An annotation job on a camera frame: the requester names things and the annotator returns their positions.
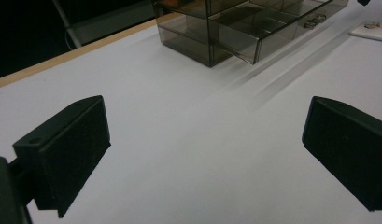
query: wooden table edge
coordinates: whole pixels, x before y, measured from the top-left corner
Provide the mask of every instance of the wooden table edge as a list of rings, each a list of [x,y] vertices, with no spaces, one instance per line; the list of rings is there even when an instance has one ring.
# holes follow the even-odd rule
[[[77,58],[83,54],[91,52],[95,49],[99,49],[105,45],[108,45],[108,44],[113,43],[117,40],[120,40],[126,36],[133,35],[137,32],[145,30],[145,29],[147,29],[153,25],[156,25],[156,20],[141,23],[139,25],[136,25],[135,27],[129,28],[127,30],[124,30],[124,31],[119,32],[119,33],[114,34],[114,35],[110,35],[106,38],[103,38],[101,40],[93,42],[89,45],[83,46],[79,49],[74,49],[74,50],[69,51],[65,54],[62,54],[62,55],[59,55],[59,56],[54,57],[52,59],[46,60],[42,63],[38,63],[38,64],[35,64],[31,67],[22,69],[21,71],[7,75],[5,77],[0,77],[0,88],[4,87],[6,85],[9,85],[11,83],[17,82],[19,80],[22,80],[24,78],[30,77],[36,73],[50,69],[50,68],[52,68],[58,64],[65,63],[67,61],[75,59],[75,58]]]

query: dark floor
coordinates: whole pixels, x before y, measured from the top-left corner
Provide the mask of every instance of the dark floor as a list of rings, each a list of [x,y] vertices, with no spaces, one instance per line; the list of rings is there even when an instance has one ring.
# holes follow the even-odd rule
[[[51,1],[0,0],[0,77],[66,53],[64,35]]]
[[[137,1],[59,0],[71,22]],[[74,48],[66,35],[51,0],[0,0],[0,77],[66,53],[68,45]]]

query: plastic storage box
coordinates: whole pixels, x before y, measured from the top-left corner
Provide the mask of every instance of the plastic storage box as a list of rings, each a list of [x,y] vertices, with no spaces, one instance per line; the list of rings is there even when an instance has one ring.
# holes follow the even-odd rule
[[[325,22],[348,0],[153,0],[162,43],[207,66],[256,63]]]

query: black rectangular object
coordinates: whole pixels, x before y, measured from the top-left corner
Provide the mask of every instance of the black rectangular object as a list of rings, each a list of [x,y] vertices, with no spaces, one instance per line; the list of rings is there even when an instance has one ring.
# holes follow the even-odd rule
[[[109,148],[102,96],[77,101],[16,142],[24,170],[34,174],[39,209],[63,217]]]
[[[382,121],[314,97],[304,146],[369,210],[382,210]]]
[[[19,223],[31,223],[31,219],[21,204],[7,160],[0,157],[0,224]]]

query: white table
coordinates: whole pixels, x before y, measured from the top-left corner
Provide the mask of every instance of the white table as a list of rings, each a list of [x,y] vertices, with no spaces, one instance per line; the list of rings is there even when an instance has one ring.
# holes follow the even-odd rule
[[[254,66],[213,68],[150,27],[0,88],[0,156],[12,161],[14,142],[101,94],[112,147],[63,219],[31,202],[35,224],[382,223],[301,141],[314,95],[382,120],[382,42],[347,34],[365,20],[382,21],[382,0],[350,1]]]

